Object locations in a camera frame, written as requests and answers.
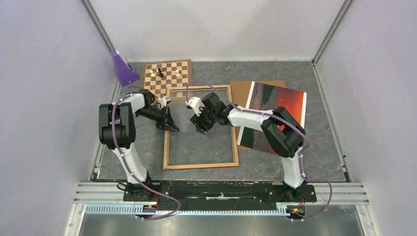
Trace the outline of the wooden picture frame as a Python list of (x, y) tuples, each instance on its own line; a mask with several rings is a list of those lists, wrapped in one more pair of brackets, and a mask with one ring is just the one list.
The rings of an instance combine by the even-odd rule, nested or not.
[[(230, 85), (214, 85), (215, 89), (225, 90), (226, 98), (232, 100), (232, 91)], [(212, 89), (207, 86), (191, 86), (191, 91), (208, 91)], [(177, 90), (186, 90), (186, 87), (178, 88), (167, 88), (166, 95), (171, 95), (171, 92)], [(231, 127), (231, 143), (232, 143), (232, 154), (233, 162), (228, 163), (206, 163), (206, 164), (184, 164), (184, 165), (170, 165), (169, 164), (169, 146), (170, 146), (170, 131), (165, 131), (164, 133), (164, 153), (163, 153), (163, 169), (164, 170), (181, 170), (181, 169), (202, 169), (202, 168), (222, 168), (222, 167), (238, 167), (239, 166), (239, 157), (238, 157), (238, 146), (236, 141), (236, 128)]]

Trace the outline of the red sunset photo print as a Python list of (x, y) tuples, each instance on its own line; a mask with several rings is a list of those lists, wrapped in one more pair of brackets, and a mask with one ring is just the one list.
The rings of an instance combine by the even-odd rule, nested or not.
[[(304, 127), (307, 93), (286, 87), (272, 86), (252, 81), (246, 107), (254, 110), (275, 110), (284, 107)], [(263, 132), (247, 127), (237, 127), (239, 150), (258, 150), (275, 155)]]

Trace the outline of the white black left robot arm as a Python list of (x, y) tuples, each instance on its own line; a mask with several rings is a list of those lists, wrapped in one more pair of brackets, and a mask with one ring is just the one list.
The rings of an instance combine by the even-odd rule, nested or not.
[(119, 159), (127, 176), (124, 191), (148, 201), (158, 192), (149, 183), (150, 177), (135, 147), (136, 116), (155, 121), (158, 130), (178, 132), (170, 112), (169, 96), (156, 98), (147, 89), (129, 93), (114, 103), (99, 106), (99, 140)]

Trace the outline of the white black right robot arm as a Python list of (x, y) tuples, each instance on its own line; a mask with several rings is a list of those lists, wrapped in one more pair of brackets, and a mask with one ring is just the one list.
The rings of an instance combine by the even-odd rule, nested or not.
[(253, 110), (233, 103), (225, 105), (214, 92), (203, 98), (186, 98), (186, 106), (194, 112), (190, 121), (197, 132), (206, 134), (213, 126), (246, 127), (261, 131), (269, 146), (281, 157), (284, 169), (284, 195), (291, 201), (304, 194), (307, 184), (300, 170), (299, 157), (306, 140), (305, 131), (284, 107), (275, 110)]

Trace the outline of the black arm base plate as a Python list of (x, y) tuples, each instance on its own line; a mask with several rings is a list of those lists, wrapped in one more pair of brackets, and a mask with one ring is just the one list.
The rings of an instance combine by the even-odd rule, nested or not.
[(161, 194), (183, 198), (250, 198), (270, 203), (315, 203), (316, 191), (311, 184), (303, 183), (293, 189), (274, 181), (218, 181), (218, 180), (149, 180), (150, 189)]

